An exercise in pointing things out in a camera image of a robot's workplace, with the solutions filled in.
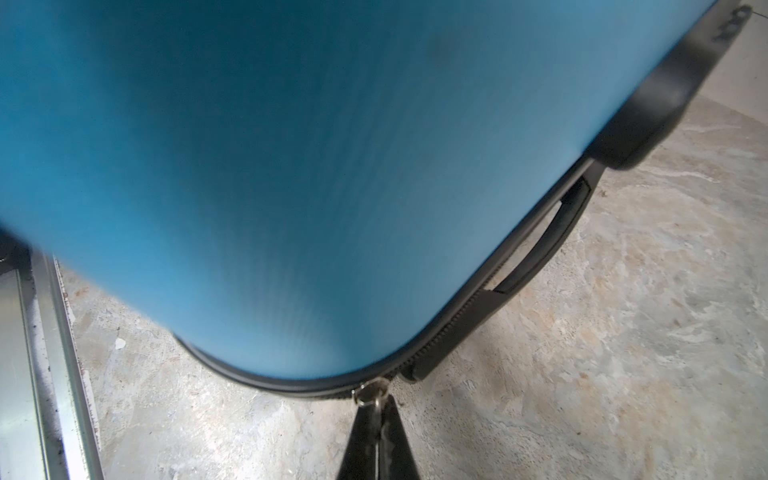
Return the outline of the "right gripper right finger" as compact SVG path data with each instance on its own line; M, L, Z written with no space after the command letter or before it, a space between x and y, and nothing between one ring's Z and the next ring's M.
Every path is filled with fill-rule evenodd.
M382 403L381 408L379 479L420 479L408 437L397 409L397 403L393 396L388 396Z

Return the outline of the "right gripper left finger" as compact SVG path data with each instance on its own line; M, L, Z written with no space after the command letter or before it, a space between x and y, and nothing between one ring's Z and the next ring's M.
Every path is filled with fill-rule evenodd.
M381 434L381 405L360 405L337 474L339 480L376 480Z

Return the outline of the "blue hard-shell suitcase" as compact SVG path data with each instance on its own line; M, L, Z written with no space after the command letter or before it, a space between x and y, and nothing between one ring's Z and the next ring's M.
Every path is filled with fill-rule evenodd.
M738 1L5 1L1 226L291 396L429 372L640 163Z

